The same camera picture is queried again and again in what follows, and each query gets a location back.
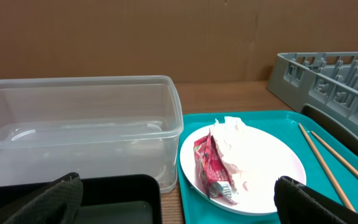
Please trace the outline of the red snack wrapper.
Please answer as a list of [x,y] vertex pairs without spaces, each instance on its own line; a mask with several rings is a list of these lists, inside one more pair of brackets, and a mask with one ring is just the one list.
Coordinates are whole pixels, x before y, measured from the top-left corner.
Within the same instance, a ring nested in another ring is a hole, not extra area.
[[194,142],[196,176],[208,198],[222,197],[232,205],[238,203],[237,192],[223,165],[211,133]]

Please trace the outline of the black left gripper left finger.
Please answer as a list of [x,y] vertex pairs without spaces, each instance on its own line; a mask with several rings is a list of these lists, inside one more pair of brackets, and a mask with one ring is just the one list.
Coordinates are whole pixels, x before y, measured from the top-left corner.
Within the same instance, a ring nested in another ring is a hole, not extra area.
[[83,197],[79,174],[0,187],[0,223],[73,223]]

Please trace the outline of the white tissue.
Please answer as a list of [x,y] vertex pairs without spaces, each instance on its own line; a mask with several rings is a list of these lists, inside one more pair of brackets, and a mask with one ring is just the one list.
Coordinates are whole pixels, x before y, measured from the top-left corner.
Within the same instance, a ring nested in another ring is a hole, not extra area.
[[249,172],[244,169],[243,163],[246,129],[247,125],[240,118],[225,116],[224,122],[216,120],[210,131],[232,187],[235,190],[248,191]]

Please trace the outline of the wooden chopstick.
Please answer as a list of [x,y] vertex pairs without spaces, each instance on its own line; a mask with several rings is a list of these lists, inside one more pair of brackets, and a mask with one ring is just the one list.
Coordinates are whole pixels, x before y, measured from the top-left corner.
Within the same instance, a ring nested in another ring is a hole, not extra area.
[[325,162],[325,160],[323,159],[322,155],[320,154],[320,152],[318,151],[317,147],[315,146],[314,142],[311,140],[309,134],[306,132],[306,130],[304,129],[303,125],[301,123],[298,124],[302,134],[304,135],[307,143],[309,144],[311,150],[313,151],[313,154],[315,155],[315,157],[317,158],[320,166],[322,167],[322,169],[324,170],[324,173],[326,174],[326,176],[328,177],[331,185],[334,187],[338,197],[341,199],[341,202],[344,204],[344,206],[350,210],[352,210],[353,212],[356,212],[355,208],[353,207],[353,205],[351,204],[350,200],[348,199],[347,195],[344,193],[343,189],[341,188],[339,182],[336,180],[335,176],[333,175],[333,173],[331,172],[330,168],[328,167],[327,163]]
[[338,152],[336,152],[326,141],[319,137],[314,131],[311,131],[311,134],[358,179],[358,170],[355,167],[353,167],[347,160],[345,160],[345,158],[343,158]]

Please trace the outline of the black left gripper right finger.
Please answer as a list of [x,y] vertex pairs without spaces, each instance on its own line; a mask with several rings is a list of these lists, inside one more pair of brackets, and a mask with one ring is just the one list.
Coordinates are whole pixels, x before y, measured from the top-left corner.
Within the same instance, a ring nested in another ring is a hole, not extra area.
[[281,224],[358,224],[358,213],[288,176],[274,187]]

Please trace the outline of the white pink plate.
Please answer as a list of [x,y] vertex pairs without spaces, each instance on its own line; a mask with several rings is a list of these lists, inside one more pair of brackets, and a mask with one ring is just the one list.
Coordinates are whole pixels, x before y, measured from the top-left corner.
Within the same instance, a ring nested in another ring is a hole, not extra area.
[[232,213],[241,215],[270,215],[277,211],[273,201],[274,185],[281,176],[289,176],[306,183],[306,171],[298,156],[281,140],[257,128],[247,126],[244,139],[244,169],[249,172],[248,191],[237,190],[238,203],[232,205],[222,197],[208,198],[196,176],[193,152],[194,142],[211,133],[207,125],[193,131],[180,149],[180,165],[191,186],[205,201]]

